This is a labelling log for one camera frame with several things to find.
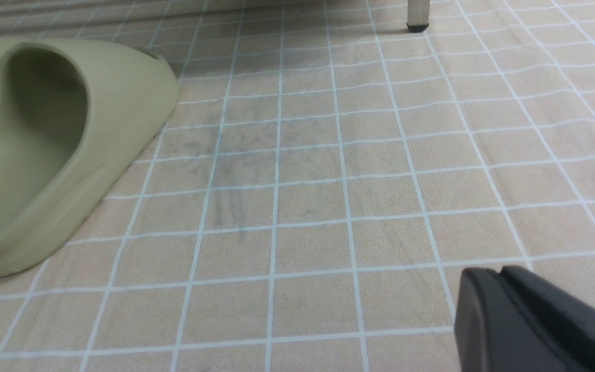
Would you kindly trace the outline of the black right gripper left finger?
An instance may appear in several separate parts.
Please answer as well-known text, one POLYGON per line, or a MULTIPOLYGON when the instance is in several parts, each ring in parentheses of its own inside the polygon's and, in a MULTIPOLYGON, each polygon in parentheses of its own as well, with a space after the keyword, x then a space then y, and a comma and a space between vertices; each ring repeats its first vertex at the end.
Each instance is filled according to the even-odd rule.
POLYGON ((500 271, 461 272, 454 322, 461 370, 589 371, 548 339, 500 271))

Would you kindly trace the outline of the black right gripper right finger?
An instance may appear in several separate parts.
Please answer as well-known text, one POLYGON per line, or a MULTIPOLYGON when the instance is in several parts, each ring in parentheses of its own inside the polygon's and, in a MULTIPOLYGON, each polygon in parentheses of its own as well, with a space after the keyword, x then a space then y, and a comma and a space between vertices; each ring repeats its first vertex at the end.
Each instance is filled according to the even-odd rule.
POLYGON ((595 307, 519 266, 499 275, 515 290, 548 339, 580 366, 595 371, 595 307))

